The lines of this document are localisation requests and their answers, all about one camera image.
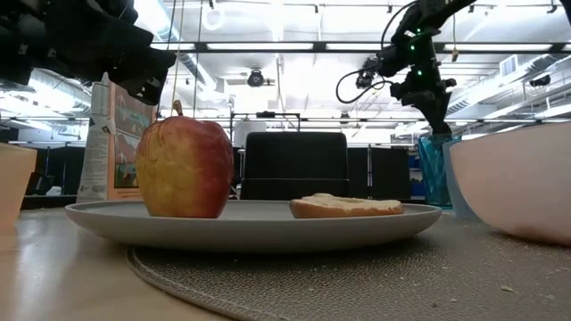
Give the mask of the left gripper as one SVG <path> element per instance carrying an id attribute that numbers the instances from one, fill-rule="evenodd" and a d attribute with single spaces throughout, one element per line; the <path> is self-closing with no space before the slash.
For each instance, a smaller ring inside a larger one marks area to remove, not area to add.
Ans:
<path id="1" fill-rule="evenodd" d="M 152 37 L 149 32 L 136 27 L 97 30 L 84 79 L 99 81 L 107 76 L 140 102 L 158 104 L 168 69 L 176 62 L 176 55 L 150 47 Z"/>

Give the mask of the translucent orange tray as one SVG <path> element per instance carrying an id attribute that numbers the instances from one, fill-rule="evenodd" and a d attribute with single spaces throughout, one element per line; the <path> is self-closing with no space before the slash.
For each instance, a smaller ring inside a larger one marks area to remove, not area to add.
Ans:
<path id="1" fill-rule="evenodd" d="M 34 149 L 0 143 L 0 230 L 18 219 L 36 157 Z"/>

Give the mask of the black partition panel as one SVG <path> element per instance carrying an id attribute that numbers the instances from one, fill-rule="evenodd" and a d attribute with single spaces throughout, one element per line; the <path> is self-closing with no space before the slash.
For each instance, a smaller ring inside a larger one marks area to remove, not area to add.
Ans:
<path id="1" fill-rule="evenodd" d="M 372 199 L 409 199 L 410 168 L 407 151 L 361 147 L 348 149 L 349 196 Z"/>

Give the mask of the red apple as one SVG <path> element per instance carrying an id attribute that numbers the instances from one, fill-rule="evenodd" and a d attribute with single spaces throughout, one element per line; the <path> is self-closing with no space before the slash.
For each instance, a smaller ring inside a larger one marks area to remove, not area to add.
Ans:
<path id="1" fill-rule="evenodd" d="M 218 218 L 234 177 L 232 144 L 216 122 L 184 115 L 145 129 L 137 146 L 137 182 L 150 215 L 170 218 Z"/>

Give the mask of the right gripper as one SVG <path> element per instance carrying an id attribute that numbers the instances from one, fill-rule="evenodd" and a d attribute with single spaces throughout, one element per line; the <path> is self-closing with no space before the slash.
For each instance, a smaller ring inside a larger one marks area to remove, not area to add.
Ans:
<path id="1" fill-rule="evenodd" d="M 403 106 L 412 105 L 419 109 L 431 127 L 433 135 L 450 135 L 451 128 L 445 120 L 451 98 L 451 93 L 447 89 L 456 85 L 455 78 L 440 79 L 435 74 L 408 72 L 403 82 L 394 82 L 390 85 L 390 94 Z"/>

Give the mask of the black toaster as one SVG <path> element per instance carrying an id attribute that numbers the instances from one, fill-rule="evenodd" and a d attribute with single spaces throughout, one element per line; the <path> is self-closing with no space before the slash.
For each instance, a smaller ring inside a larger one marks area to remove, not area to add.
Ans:
<path id="1" fill-rule="evenodd" d="M 248 135 L 242 200 L 290 201 L 315 193 L 349 195 L 344 134 L 254 132 Z"/>

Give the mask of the round grey woven placemat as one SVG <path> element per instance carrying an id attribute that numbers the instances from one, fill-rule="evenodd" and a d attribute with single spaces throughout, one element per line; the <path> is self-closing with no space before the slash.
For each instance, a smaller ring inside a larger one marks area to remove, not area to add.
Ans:
<path id="1" fill-rule="evenodd" d="M 135 274 L 241 321 L 571 321 L 571 248 L 442 216 L 351 251 L 233 255 L 128 249 Z"/>

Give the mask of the translucent orange plastic bowl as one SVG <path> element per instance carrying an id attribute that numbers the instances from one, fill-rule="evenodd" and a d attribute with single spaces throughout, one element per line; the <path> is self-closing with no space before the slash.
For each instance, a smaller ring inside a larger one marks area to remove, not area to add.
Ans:
<path id="1" fill-rule="evenodd" d="M 571 122 L 462 141 L 450 151 L 459 191 L 483 222 L 571 247 Z"/>

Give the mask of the black aluminium table frame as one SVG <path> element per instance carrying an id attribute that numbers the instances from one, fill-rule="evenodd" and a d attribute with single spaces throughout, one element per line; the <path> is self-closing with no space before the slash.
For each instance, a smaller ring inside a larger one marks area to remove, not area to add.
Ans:
<path id="1" fill-rule="evenodd" d="M 185 53 L 373 53 L 386 49 L 388 44 L 378 42 L 153 42 L 159 50 Z M 454 45 L 434 41 L 439 54 L 451 54 L 453 49 L 461 54 L 571 54 L 571 43 L 473 43 Z"/>

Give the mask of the blue cup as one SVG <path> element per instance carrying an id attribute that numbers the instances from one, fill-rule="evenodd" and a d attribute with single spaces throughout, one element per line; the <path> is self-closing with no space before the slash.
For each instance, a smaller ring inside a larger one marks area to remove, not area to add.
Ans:
<path id="1" fill-rule="evenodd" d="M 447 188 L 451 198 L 451 206 L 456 218 L 480 221 L 480 218 L 474 211 L 472 211 L 460 191 L 454 168 L 452 166 L 451 147 L 457 143 L 459 143 L 459 140 L 453 140 L 443 144 L 444 168 L 446 172 Z"/>

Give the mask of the grey round plate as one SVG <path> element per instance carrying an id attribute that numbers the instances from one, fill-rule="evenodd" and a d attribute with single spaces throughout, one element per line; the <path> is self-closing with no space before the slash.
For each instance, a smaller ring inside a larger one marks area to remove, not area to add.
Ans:
<path id="1" fill-rule="evenodd" d="M 441 209 L 407 204 L 400 215 L 295 218 L 288 202 L 229 201 L 218 218 L 153 217 L 141 201 L 84 202 L 67 217 L 117 243 L 185 251 L 303 253 L 343 251 L 411 238 L 434 225 Z"/>

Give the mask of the teal water bottle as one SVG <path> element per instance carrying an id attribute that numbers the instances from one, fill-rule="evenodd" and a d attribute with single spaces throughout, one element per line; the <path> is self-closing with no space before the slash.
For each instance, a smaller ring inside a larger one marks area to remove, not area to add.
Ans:
<path id="1" fill-rule="evenodd" d="M 422 181 L 425 187 L 425 200 L 428 204 L 450 208 L 451 197 L 447 186 L 444 163 L 444 144 L 458 142 L 459 136 L 432 135 L 418 140 L 418 155 Z"/>

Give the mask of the toasted bagel half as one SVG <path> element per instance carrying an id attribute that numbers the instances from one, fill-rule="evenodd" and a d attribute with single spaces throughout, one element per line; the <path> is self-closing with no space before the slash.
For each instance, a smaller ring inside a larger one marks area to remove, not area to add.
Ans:
<path id="1" fill-rule="evenodd" d="M 295 218 L 348 218 L 401 215 L 404 207 L 396 200 L 375 201 L 315 193 L 289 202 Z"/>

